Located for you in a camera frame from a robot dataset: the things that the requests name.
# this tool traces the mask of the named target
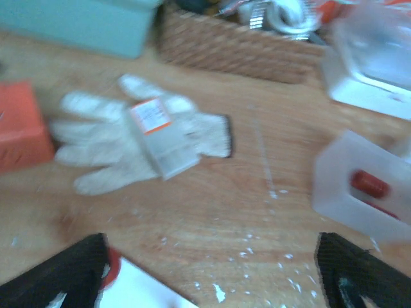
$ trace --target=wooden surface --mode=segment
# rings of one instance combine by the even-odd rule
[[[313,259],[319,232],[373,247],[311,209],[313,160],[347,128],[386,146],[409,134],[410,125],[331,102],[314,74],[304,85],[285,85],[164,65],[152,49],[120,60],[1,32],[0,62],[1,80],[33,82],[46,117],[58,114],[70,90],[125,98],[116,79],[134,73],[191,97],[204,111],[231,115],[236,142],[232,159],[203,158],[170,181],[97,197],[73,192],[85,169],[51,162],[1,175],[0,282],[105,232],[112,246],[200,307],[325,307]],[[256,123],[276,200],[268,193]],[[410,245],[380,248],[373,254],[411,275]],[[213,284],[226,293],[220,304]]]

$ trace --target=glove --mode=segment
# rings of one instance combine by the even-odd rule
[[[124,75],[119,85],[136,100],[159,97],[198,154],[231,156],[231,126],[226,115],[199,112],[187,97],[162,90],[137,76]],[[51,135],[64,143],[55,160],[68,166],[102,167],[74,181],[77,193],[94,196],[160,176],[127,125],[127,102],[71,92],[63,97],[60,108],[88,121],[50,122]]]

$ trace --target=white box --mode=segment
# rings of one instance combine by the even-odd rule
[[[351,177],[360,169],[391,186],[374,203],[400,220],[351,194]],[[317,157],[314,173],[315,211],[377,241],[411,241],[411,165],[403,159],[348,131]]]

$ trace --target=clear plastic container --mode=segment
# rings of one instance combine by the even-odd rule
[[[401,10],[361,0],[338,21],[342,44],[347,44],[364,76],[411,89],[411,18]]]
[[[364,170],[390,185],[390,194],[373,200],[378,210],[353,194],[353,173]],[[315,211],[377,241],[411,241],[411,165],[362,136],[348,131],[315,163]],[[396,219],[384,211],[393,213]]]

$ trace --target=label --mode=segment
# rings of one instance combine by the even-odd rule
[[[159,98],[132,107],[131,113],[145,135],[161,130],[171,124],[171,118]]]

